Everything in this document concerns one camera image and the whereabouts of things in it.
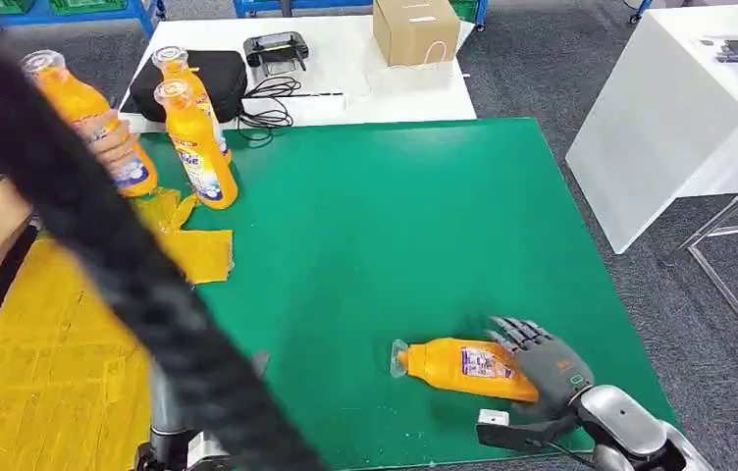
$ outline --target black cable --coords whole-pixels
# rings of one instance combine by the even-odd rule
[[[292,77],[270,77],[257,83],[242,96],[242,99],[270,98],[279,108],[251,114],[242,107],[237,117],[237,132],[247,140],[264,141],[266,144],[270,142],[274,138],[274,130],[293,126],[293,117],[280,98],[292,96],[301,88],[302,83]],[[247,134],[242,131],[241,125],[255,130],[265,130],[266,133],[264,136]]]
[[[575,453],[574,451],[571,451],[570,449],[568,449],[568,448],[566,448],[564,446],[557,445],[554,442],[543,442],[543,444],[544,445],[547,445],[547,446],[550,446],[551,448],[553,448],[553,449],[555,449],[555,450],[557,450],[557,451],[559,451],[561,453],[565,453],[565,455],[568,456],[569,458],[574,459],[575,461],[577,461],[577,462],[579,462],[579,463],[581,463],[581,464],[583,464],[585,466],[588,466],[588,467],[590,467],[592,469],[598,469],[598,467],[595,466],[595,463],[589,461],[588,459],[584,458],[583,456],[580,456],[579,454]]]
[[[241,469],[324,469],[103,166],[0,47],[0,172]]]

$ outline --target orange bottle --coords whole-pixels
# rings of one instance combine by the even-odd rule
[[[237,184],[189,84],[179,78],[164,80],[155,87],[155,100],[167,111],[167,132],[198,199],[213,209],[230,206],[237,199]]]
[[[390,373],[421,378],[441,390],[535,402],[537,389],[510,365],[507,352],[491,341],[436,339],[407,345],[396,340]]]
[[[219,120],[216,118],[216,112],[213,110],[213,103],[207,95],[207,88],[204,82],[189,67],[187,63],[187,52],[179,46],[167,46],[156,50],[152,53],[152,64],[161,70],[164,80],[182,79],[187,82],[190,90],[192,90],[195,106],[200,108],[210,118],[213,124],[213,132],[216,134],[216,141],[219,142],[219,149],[225,155],[225,160],[231,162],[231,151],[228,149],[228,143],[219,127]]]
[[[106,98],[90,85],[76,79],[66,69],[66,59],[59,52],[32,52],[21,60],[21,64],[25,73],[68,124],[76,126],[83,120],[109,111]],[[114,131],[119,124],[117,118],[113,119],[104,125],[94,139]],[[140,144],[136,143],[131,153],[131,159],[117,169],[112,178],[123,196],[141,196],[155,188],[158,174]]]

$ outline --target black pouch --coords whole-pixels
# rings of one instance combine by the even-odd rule
[[[235,118],[242,111],[241,98],[247,90],[247,72],[241,55],[236,51],[187,50],[187,56],[187,64],[195,69],[195,74],[207,88],[219,123]],[[153,96],[155,87],[163,78],[152,60],[146,61],[130,85],[130,97],[121,107],[121,112],[139,113],[149,121],[164,123],[167,113]]]

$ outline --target lying bottle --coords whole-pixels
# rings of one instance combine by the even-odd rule
[[[210,118],[197,107],[192,89],[180,78],[155,87],[155,100],[167,111],[167,132],[198,199],[224,209],[237,199],[238,188],[225,161]]]
[[[390,374],[414,376],[440,390],[536,402],[537,389],[510,366],[498,343],[435,339],[423,344],[393,342]]]
[[[66,68],[66,59],[59,52],[42,50],[28,54],[21,60],[23,71],[63,118],[76,127],[83,120],[109,111],[106,98],[91,85],[83,83]],[[120,125],[117,118],[106,123],[92,138],[101,139]],[[130,157],[112,175],[123,196],[141,196],[158,184],[155,164],[137,142],[130,149]]]

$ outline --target yellow plastic sheet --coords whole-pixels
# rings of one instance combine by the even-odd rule
[[[225,280],[230,231],[181,231],[195,204],[135,207],[192,283]],[[0,470],[132,468],[147,440],[146,355],[53,240],[31,247],[0,311]]]

